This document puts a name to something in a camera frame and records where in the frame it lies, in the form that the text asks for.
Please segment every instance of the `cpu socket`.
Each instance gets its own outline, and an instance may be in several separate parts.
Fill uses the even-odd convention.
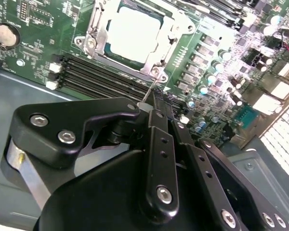
[[[178,41],[195,29],[184,11],[163,0],[96,0],[86,36],[74,43],[88,58],[167,82],[164,69]]]

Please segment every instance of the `gray metal panel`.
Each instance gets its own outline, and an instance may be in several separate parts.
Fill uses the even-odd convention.
[[[228,158],[289,222],[289,197],[256,151]]]
[[[13,75],[0,73],[0,161],[5,147],[13,111],[24,104],[62,102],[64,95],[53,95],[48,89]],[[0,223],[32,229],[40,210],[33,197],[8,182],[0,169]]]

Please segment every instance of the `motherboard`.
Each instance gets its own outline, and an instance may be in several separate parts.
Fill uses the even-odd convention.
[[[0,69],[76,98],[171,98],[217,145],[289,97],[289,0],[0,0]]]

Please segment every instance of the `silver screw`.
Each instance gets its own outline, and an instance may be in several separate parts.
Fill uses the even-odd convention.
[[[166,189],[165,187],[158,187],[157,193],[158,193],[159,199],[163,203],[165,203],[165,204],[170,204],[171,203],[172,195],[171,195],[171,193],[169,192],[168,189]]]
[[[182,128],[182,129],[184,128],[184,124],[182,124],[180,122],[178,122],[177,125],[179,126],[179,128]]]
[[[62,143],[72,144],[76,140],[76,136],[72,131],[63,130],[58,134],[58,139]]]
[[[262,213],[262,216],[265,220],[265,222],[272,228],[275,227],[274,221],[266,214],[266,213]]]
[[[236,227],[236,220],[227,210],[222,210],[222,217],[230,228],[234,229]]]
[[[280,218],[279,215],[274,214],[276,220],[278,221],[278,223],[280,224],[281,227],[285,228],[286,227],[286,223],[284,222],[284,220],[282,218]]]
[[[136,109],[136,108],[135,108],[133,105],[131,105],[131,104],[128,104],[127,107],[130,108],[130,109],[132,109],[132,110],[135,110],[135,109]]]
[[[95,46],[96,46],[96,41],[95,41],[95,39],[90,38],[90,39],[88,39],[87,44],[88,44],[88,47],[89,47],[89,48],[93,49],[93,48],[95,48]]]
[[[247,163],[245,164],[245,169],[248,171],[252,171],[254,170],[254,165],[252,165],[251,163]]]
[[[203,143],[204,143],[204,145],[206,145],[207,148],[210,148],[210,147],[211,147],[211,145],[210,145],[208,142],[203,141]]]
[[[157,67],[153,67],[151,70],[151,74],[154,77],[157,77],[159,75],[159,69]]]
[[[48,124],[48,119],[43,115],[33,115],[30,118],[31,124],[37,127],[44,127]]]

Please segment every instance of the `metal frame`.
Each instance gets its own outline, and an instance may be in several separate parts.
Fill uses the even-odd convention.
[[[151,81],[151,77],[153,77],[158,79],[158,82],[165,83],[168,81],[169,77],[164,72],[164,69],[171,58],[174,49],[183,34],[193,34],[195,32],[195,24],[185,15],[184,11],[178,10],[176,7],[163,0],[150,1],[172,13],[171,18],[140,0],[134,1],[136,4],[143,5],[150,8],[152,11],[164,15],[164,23],[157,36],[158,46],[154,52],[151,52],[148,55],[146,63],[140,71],[133,70],[104,55],[104,48],[108,38],[106,27],[109,20],[117,13],[121,2],[120,0],[95,1],[86,36],[75,37],[74,43],[85,52],[88,58],[94,58],[103,63],[109,63],[112,66],[112,63],[120,64],[118,66],[120,70],[125,71],[126,69],[131,69],[136,72],[134,75],[138,78]]]

